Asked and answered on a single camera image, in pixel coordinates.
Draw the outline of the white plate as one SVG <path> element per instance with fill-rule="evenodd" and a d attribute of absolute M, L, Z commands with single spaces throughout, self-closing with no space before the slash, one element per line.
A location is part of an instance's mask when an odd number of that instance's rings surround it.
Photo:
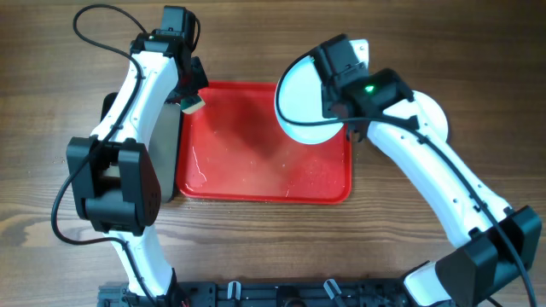
<path fill-rule="evenodd" d="M 414 98 L 421 108 L 421 114 L 427 119 L 430 126 L 443 141 L 449 140 L 449 122 L 441 106 L 425 93 L 414 90 Z"/>

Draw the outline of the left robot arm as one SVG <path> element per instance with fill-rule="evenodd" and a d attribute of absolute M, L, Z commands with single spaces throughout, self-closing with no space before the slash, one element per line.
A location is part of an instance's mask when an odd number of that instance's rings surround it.
<path fill-rule="evenodd" d="M 208 86 L 199 38 L 189 31 L 141 33 L 127 52 L 129 69 L 120 91 L 88 137 L 67 146 L 69 177 L 78 216 L 111 242 L 129 277 L 122 301 L 130 306 L 184 306 L 188 299 L 161 250 L 154 226 L 160 182 L 148 147 L 164 104 L 184 113 L 203 106 Z"/>

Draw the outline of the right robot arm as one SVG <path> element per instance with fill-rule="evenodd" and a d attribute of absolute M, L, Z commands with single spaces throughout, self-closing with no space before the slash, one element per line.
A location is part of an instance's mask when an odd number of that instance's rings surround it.
<path fill-rule="evenodd" d="M 432 97 L 391 69 L 351 69 L 330 78 L 323 93 L 336 117 L 364 131 L 414 184 L 455 248 L 404 277 L 415 305 L 475 306 L 516 278 L 537 305 L 528 271 L 541 219 L 529 206 L 514 210 L 465 165 L 447 142 L 447 120 Z"/>

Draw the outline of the green yellow sponge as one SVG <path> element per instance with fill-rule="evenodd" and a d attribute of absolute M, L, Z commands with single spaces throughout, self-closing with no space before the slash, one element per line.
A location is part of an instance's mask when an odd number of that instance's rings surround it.
<path fill-rule="evenodd" d="M 180 101 L 180 108 L 184 114 L 192 114 L 206 104 L 199 95 L 186 96 Z"/>

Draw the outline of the black metal tray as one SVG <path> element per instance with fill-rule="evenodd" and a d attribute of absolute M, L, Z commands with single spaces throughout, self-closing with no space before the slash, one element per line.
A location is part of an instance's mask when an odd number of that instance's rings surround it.
<path fill-rule="evenodd" d="M 117 151 L 123 142 L 145 145 L 154 169 L 145 171 L 141 178 L 134 171 L 127 177 L 118 171 L 107 171 L 99 176 L 96 197 L 134 203 L 144 192 L 148 198 L 166 203 L 175 194 L 178 138 L 183 122 L 180 106 L 166 94 L 141 94 L 131 103 L 122 122 L 117 124 L 127 98 L 128 95 L 122 93 L 106 96 L 101 123 L 91 134 L 101 140 L 112 128 L 116 130 L 107 140 L 107 145 L 114 148 L 111 161 L 115 164 L 118 162 Z"/>

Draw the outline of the red plastic tray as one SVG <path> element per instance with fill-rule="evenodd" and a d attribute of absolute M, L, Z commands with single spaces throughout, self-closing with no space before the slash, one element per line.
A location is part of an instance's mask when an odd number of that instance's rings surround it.
<path fill-rule="evenodd" d="M 334 205 L 352 188 L 344 132 L 318 145 L 277 123 L 273 83 L 212 81 L 183 118 L 176 183 L 189 198 Z"/>

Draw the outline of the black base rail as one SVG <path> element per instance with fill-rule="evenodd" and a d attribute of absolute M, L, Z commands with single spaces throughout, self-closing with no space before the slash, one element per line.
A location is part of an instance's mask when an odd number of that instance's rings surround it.
<path fill-rule="evenodd" d="M 282 307 L 354 306 L 408 307 L 410 298 L 396 279 L 293 283 L 242 283 L 231 281 L 180 282 L 174 298 L 161 297 L 160 306 Z"/>

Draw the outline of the light blue plate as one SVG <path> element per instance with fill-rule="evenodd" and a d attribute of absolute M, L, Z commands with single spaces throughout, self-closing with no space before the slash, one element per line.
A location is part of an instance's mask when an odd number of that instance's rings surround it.
<path fill-rule="evenodd" d="M 366 39 L 350 39 L 350 42 L 369 70 L 369 42 Z M 336 118 L 322 116 L 321 81 L 310 52 L 294 60 L 280 77 L 274 107 L 279 125 L 290 138 L 305 145 L 317 145 L 333 138 L 344 124 L 361 113 L 343 96 L 341 104 L 334 106 Z"/>

